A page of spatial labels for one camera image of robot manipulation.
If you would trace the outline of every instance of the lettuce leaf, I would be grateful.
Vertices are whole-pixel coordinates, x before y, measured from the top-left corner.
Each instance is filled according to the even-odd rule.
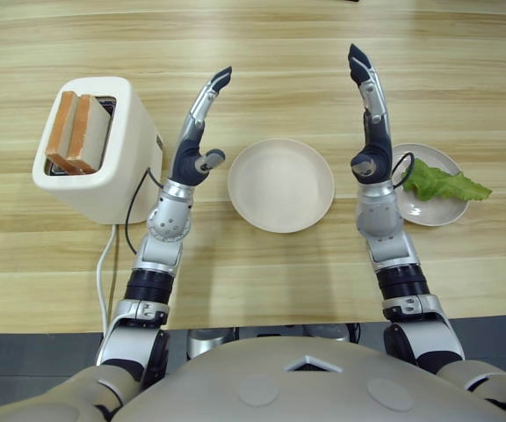
[[[458,198],[459,200],[486,200],[491,190],[475,183],[461,171],[452,175],[436,167],[429,167],[419,158],[415,159],[413,171],[403,184],[405,191],[415,190],[419,200],[434,196]]]

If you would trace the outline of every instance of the empty plate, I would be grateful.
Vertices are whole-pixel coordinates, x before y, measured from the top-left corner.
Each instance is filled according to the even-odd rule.
[[[260,229],[293,233],[327,213],[335,192],[325,159],[305,143],[268,139],[244,149],[228,175],[237,212]]]
[[[444,152],[420,143],[402,143],[392,148],[394,164],[407,152],[412,152],[415,158],[424,161],[429,167],[438,167],[450,174],[462,171],[460,167]],[[402,173],[409,166],[409,157],[403,160],[395,172],[394,183],[399,182]],[[458,220],[467,210],[465,200],[456,200],[434,197],[431,200],[419,200],[413,191],[404,191],[400,186],[396,189],[397,204],[401,215],[408,222],[422,224],[423,226],[444,226]]]

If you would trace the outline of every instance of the power cord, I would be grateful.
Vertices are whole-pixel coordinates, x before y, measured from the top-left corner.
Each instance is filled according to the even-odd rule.
[[[136,248],[134,248],[134,246],[132,245],[132,241],[130,240],[130,235],[128,233],[128,221],[130,220],[130,213],[132,213],[132,207],[134,206],[136,197],[138,196],[138,192],[140,191],[141,186],[144,184],[144,181],[146,180],[146,176],[149,176],[149,178],[152,179],[152,181],[157,185],[157,187],[163,189],[163,185],[159,183],[159,181],[152,174],[151,169],[148,167],[144,171],[144,174],[141,176],[140,183],[138,183],[138,186],[134,191],[134,195],[132,195],[132,199],[130,200],[130,206],[128,207],[128,212],[126,213],[126,219],[124,220],[124,237],[126,238],[126,243],[128,244],[128,247],[134,253],[134,255],[137,253],[137,251]]]
[[[351,343],[354,343],[354,344],[358,344],[358,342],[360,341],[360,333],[361,333],[361,329],[360,329],[360,324],[359,323],[355,323],[355,324],[347,324],[347,330],[349,331],[349,341]]]
[[[396,183],[394,185],[394,189],[397,189],[398,187],[400,187],[401,185],[403,185],[407,181],[407,179],[409,178],[409,176],[411,176],[411,172],[413,171],[413,167],[415,165],[415,156],[413,155],[412,152],[406,152],[399,159],[399,161],[395,164],[394,169],[392,170],[392,177],[394,176],[394,173],[397,170],[397,168],[400,166],[400,164],[403,162],[403,160],[405,160],[407,157],[409,157],[409,159],[411,161],[409,162],[409,166],[408,166],[408,168],[405,171],[405,176],[403,176],[403,178],[400,180],[400,183]]]
[[[105,262],[106,256],[109,253],[109,250],[114,243],[114,239],[116,238],[118,232],[118,228],[116,224],[112,225],[111,236],[109,237],[109,241],[106,243],[105,249],[103,253],[101,253],[101,258],[98,259],[97,262],[97,295],[98,295],[98,304],[101,308],[101,322],[103,324],[103,336],[106,335],[106,330],[108,328],[108,316],[106,313],[106,303],[105,303],[105,294],[103,293],[103,263]]]

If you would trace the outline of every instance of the wood grain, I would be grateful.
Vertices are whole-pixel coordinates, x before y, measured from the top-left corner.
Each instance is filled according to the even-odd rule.
[[[506,314],[506,0],[1,0],[0,332],[100,326],[94,267],[109,228],[30,175],[60,87],[128,78],[165,140],[165,173],[194,96],[228,64],[203,140],[228,163],[196,192],[169,327],[382,320],[347,168],[362,142],[350,42],[379,69],[394,143],[441,149],[494,191],[449,226],[408,224],[431,290],[450,317]],[[312,145],[336,178],[325,218],[288,236],[249,226],[226,188],[231,160],[272,136]],[[116,252],[113,300],[133,258],[124,240]]]

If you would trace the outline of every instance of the dark floor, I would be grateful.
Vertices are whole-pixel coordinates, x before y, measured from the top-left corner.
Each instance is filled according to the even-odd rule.
[[[452,320],[468,359],[506,370],[506,316]],[[360,344],[384,351],[388,323],[362,324]],[[171,331],[168,373],[186,362],[186,331]],[[301,335],[302,327],[248,327],[240,338],[259,334]],[[0,405],[41,394],[92,365],[100,334],[0,335]]]

